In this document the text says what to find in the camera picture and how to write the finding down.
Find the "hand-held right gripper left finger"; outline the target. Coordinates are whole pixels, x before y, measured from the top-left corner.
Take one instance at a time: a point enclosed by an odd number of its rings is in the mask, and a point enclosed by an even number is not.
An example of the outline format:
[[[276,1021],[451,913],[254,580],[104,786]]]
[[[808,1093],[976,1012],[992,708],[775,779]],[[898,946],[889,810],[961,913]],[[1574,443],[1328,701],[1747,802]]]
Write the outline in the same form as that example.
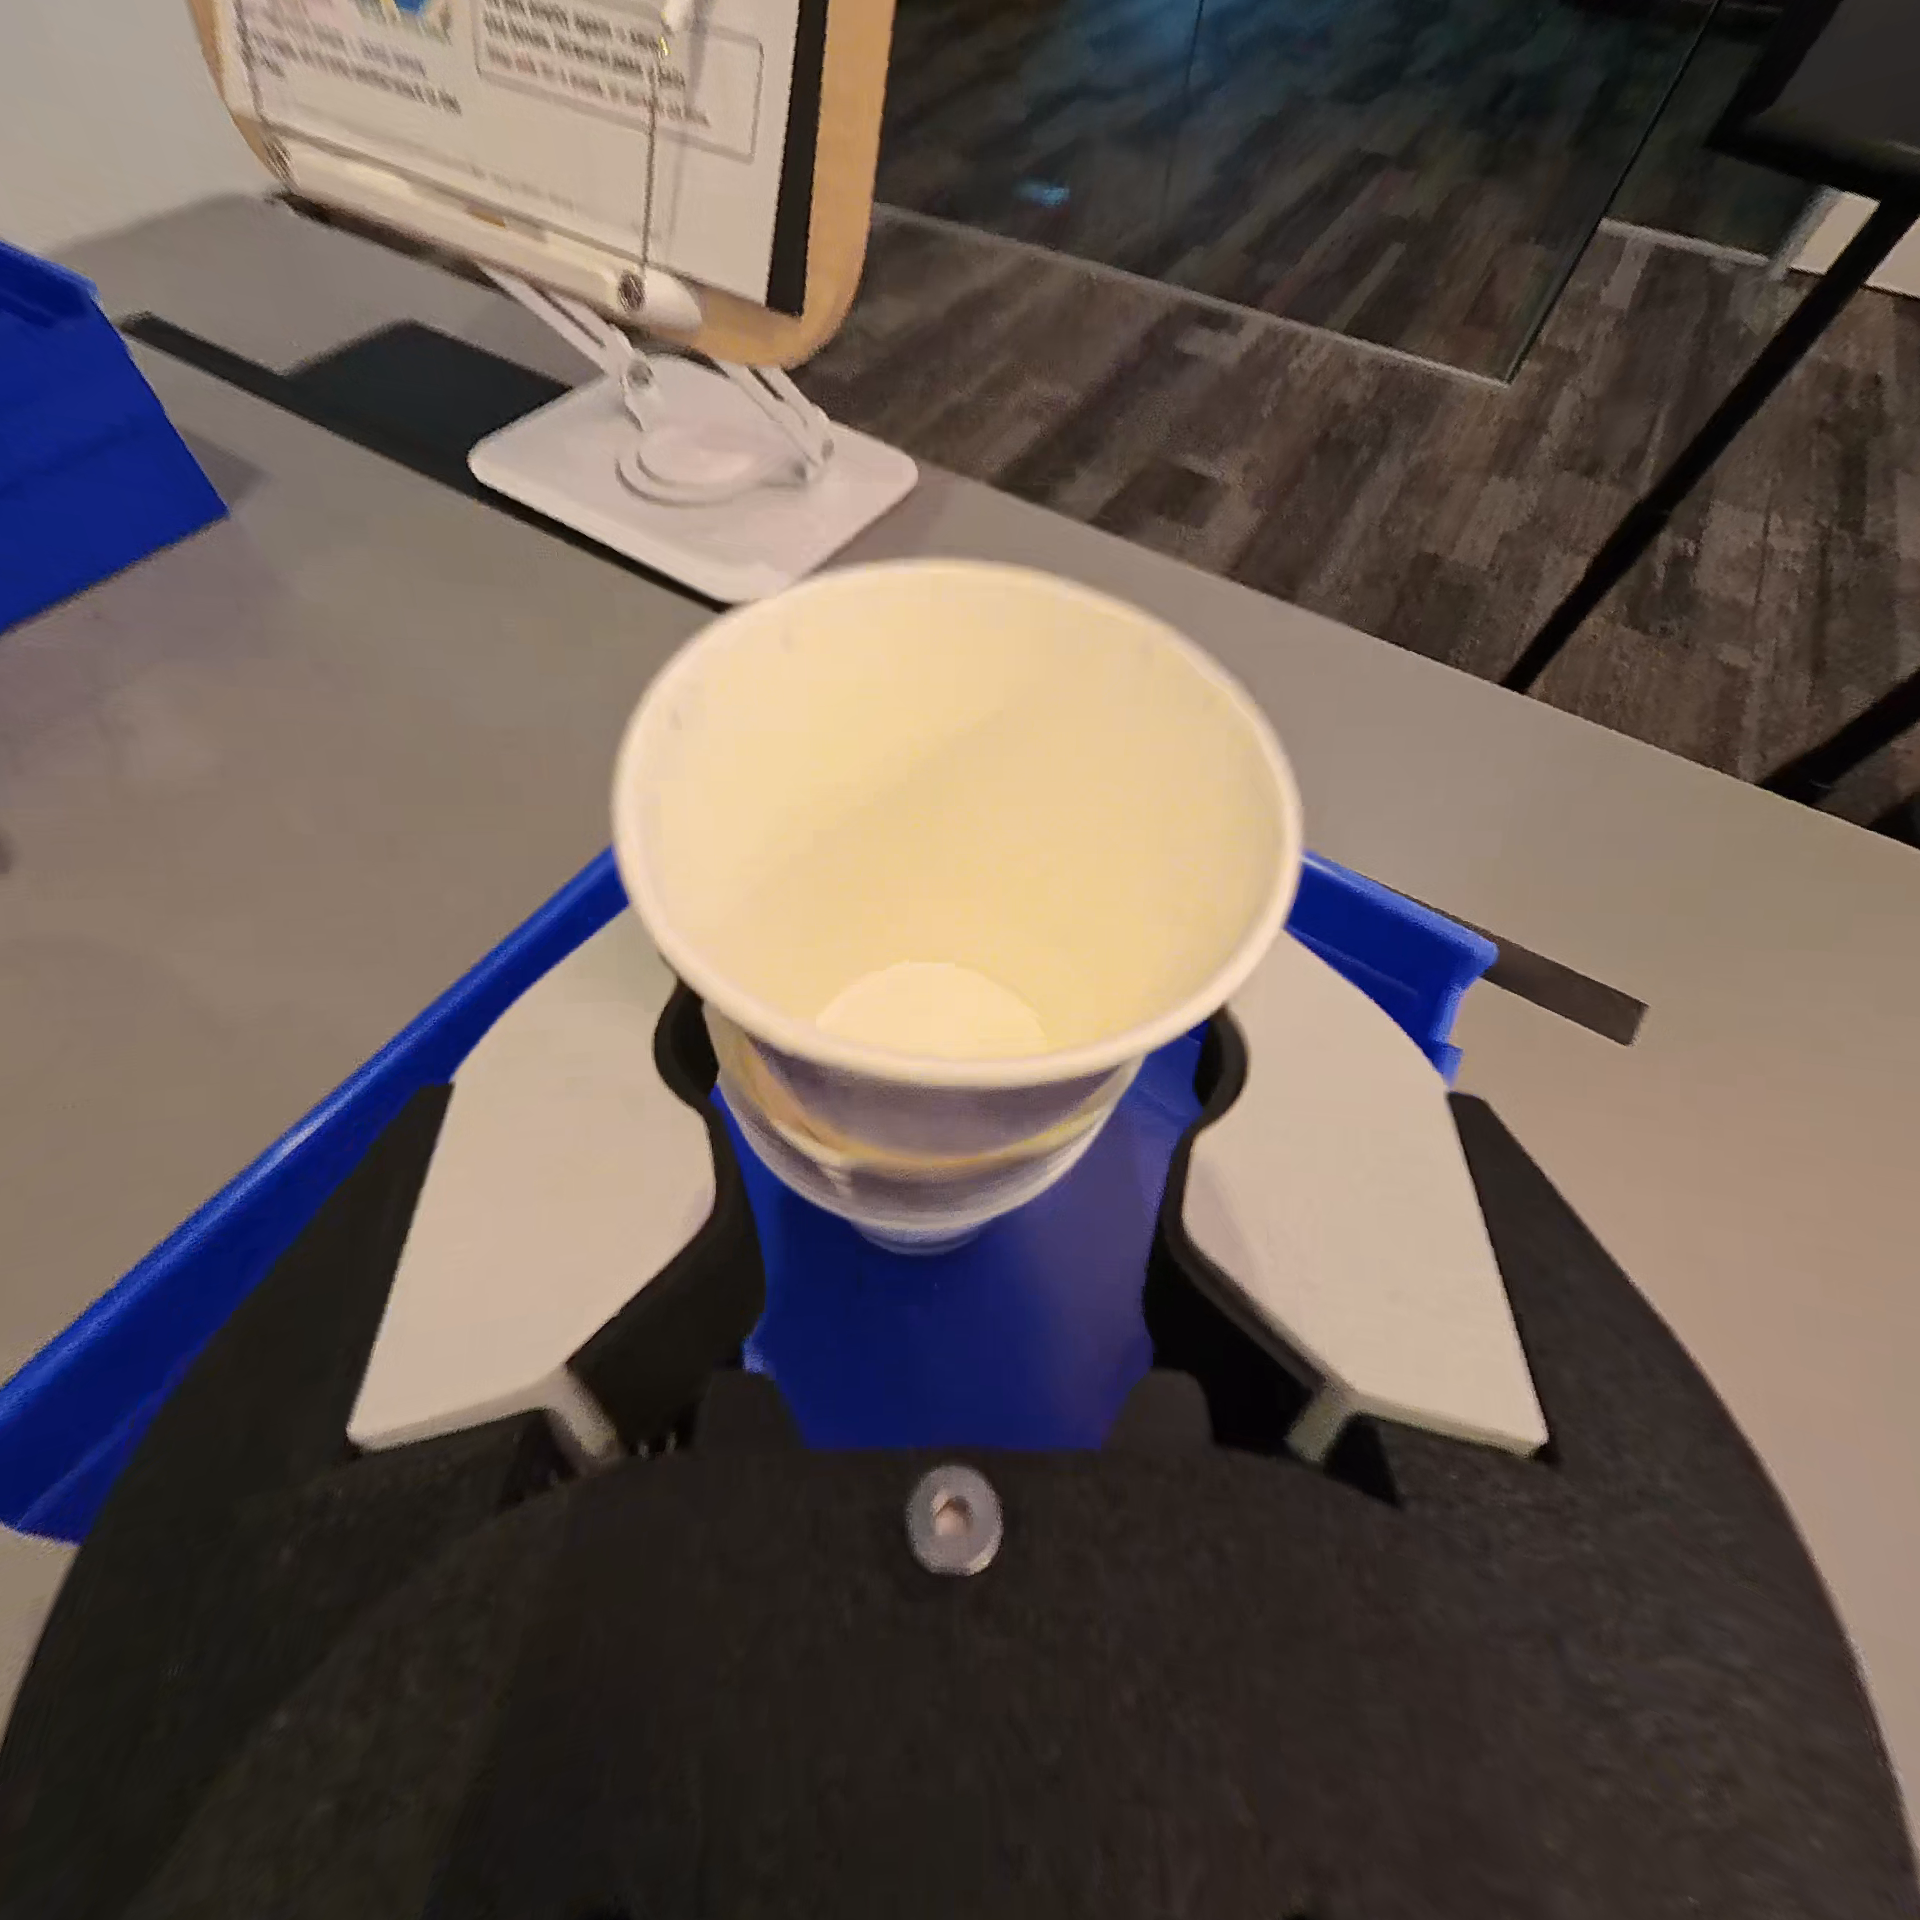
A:
[[[635,917],[456,1073],[348,1437],[537,1417],[568,1462],[662,1450],[767,1307],[703,1004]]]

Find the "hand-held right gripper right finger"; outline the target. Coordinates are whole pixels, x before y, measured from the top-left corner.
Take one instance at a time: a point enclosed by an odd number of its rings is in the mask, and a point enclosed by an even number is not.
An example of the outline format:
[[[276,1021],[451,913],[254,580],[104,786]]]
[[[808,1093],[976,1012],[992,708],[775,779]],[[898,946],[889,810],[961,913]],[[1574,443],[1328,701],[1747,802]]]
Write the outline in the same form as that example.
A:
[[[1219,1012],[1150,1256],[1154,1363],[1210,1441],[1334,1467],[1360,1424],[1537,1459],[1551,1442],[1450,1091],[1356,1002],[1306,1065]]]

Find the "blue plastic bin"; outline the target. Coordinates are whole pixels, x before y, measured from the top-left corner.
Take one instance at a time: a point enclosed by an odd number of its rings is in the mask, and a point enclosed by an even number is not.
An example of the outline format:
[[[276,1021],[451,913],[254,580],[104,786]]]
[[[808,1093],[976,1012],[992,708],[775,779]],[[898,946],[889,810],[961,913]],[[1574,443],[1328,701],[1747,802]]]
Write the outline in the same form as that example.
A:
[[[161,1404],[422,1088],[624,906],[599,854],[31,1358],[3,1400],[3,1517],[76,1544]],[[1145,1372],[1140,1290],[1175,1146],[1219,1058],[1195,1027],[1041,1201],[946,1256],[895,1256],[779,1187],[724,1109],[767,1265],[747,1365],[818,1450],[1095,1446]]]
[[[96,289],[3,245],[3,628],[227,514]]]

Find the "black flat mat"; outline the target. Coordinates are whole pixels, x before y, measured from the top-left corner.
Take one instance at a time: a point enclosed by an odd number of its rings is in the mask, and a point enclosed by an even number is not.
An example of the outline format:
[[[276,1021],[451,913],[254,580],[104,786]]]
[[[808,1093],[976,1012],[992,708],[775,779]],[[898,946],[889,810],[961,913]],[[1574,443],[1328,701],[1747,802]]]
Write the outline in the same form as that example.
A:
[[[496,516],[593,554],[704,612],[723,609],[553,514],[495,492],[473,473],[470,458],[483,440],[569,395],[569,387],[546,373],[419,321],[378,328],[291,371],[267,369],[152,310],[122,317],[118,330],[131,345],[156,349]]]

